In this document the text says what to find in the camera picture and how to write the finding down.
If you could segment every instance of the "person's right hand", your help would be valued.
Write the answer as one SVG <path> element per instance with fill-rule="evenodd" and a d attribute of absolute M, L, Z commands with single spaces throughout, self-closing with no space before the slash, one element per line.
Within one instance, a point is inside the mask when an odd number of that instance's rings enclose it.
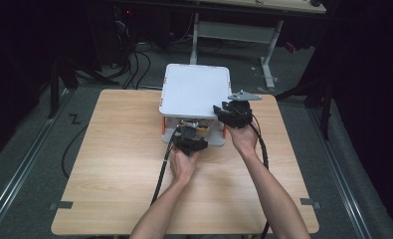
<path fill-rule="evenodd" d="M 233 139 L 234 147 L 242 156 L 255 152 L 258 136 L 251 127 L 246 125 L 242 128 L 232 128 L 226 125 L 226 128 Z"/>

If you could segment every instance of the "dark background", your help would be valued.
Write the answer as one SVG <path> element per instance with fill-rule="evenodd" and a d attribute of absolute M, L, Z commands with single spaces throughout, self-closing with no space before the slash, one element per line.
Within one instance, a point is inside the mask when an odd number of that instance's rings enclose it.
<path fill-rule="evenodd" d="M 324 79 L 329 67 L 337 66 L 331 78 L 332 96 L 352 144 L 393 219 L 393 1 L 324 4 L 327 15 L 351 21 L 326 25 L 317 20 L 289 19 L 279 46 L 286 42 L 297 48 L 316 46 L 300 85 Z M 0 1 L 0 151 L 16 125 L 38 103 L 51 78 L 51 65 L 60 53 L 100 70 L 101 64 L 109 61 L 104 54 L 116 52 L 104 47 L 106 43 L 115 46 L 109 7 L 97 7 L 95 11 L 96 5 L 72 1 Z M 133 17 L 141 20 L 135 21 L 139 24 L 134 28 L 140 37 L 166 48 L 169 32 L 185 31 L 187 25 L 182 23 L 188 22 L 189 15 L 139 9 Z M 338 54 L 343 54 L 343 61 L 335 61 Z M 319 84 L 302 94 L 319 99 L 320 105 L 323 92 L 324 86 Z"/>

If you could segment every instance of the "hand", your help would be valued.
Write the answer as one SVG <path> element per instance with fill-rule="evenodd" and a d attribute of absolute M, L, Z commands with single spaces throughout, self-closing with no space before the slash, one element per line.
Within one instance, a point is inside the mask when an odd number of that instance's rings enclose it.
<path fill-rule="evenodd" d="M 228 132 L 233 139 L 233 145 L 236 150 L 244 157 L 255 152 L 256 143 L 258 142 L 258 136 L 251 127 L 246 125 L 242 128 L 232 128 L 225 125 Z"/>
<path fill-rule="evenodd" d="M 194 151 L 187 156 L 177 147 L 171 149 L 170 167 L 174 173 L 174 181 L 187 184 L 196 170 L 196 160 L 199 158 L 199 151 Z"/>

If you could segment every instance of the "wooden table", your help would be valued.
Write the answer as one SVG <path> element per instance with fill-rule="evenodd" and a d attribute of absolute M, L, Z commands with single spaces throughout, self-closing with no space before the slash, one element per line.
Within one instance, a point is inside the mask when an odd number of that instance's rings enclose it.
<path fill-rule="evenodd" d="M 126 235 L 149 207 L 166 144 L 161 140 L 161 92 L 102 91 L 52 225 L 58 235 Z M 271 172 L 307 225 L 318 230 L 277 102 L 251 102 L 267 145 Z M 161 192 L 172 180 L 169 166 Z M 266 222 L 255 186 L 229 135 L 202 151 L 167 234 L 258 234 Z"/>

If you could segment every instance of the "human arm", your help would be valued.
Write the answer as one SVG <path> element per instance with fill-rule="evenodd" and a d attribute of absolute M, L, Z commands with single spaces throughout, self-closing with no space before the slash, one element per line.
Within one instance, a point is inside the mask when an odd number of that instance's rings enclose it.
<path fill-rule="evenodd" d="M 180 195 L 196 170 L 198 157 L 197 151 L 187 156 L 175 147 L 171 150 L 170 167 L 174 179 L 134 226 L 131 239 L 164 237 Z"/>
<path fill-rule="evenodd" d="M 243 157 L 261 201 L 262 209 L 278 238 L 310 238 L 295 203 L 256 155 L 258 137 L 249 127 L 227 130 Z"/>

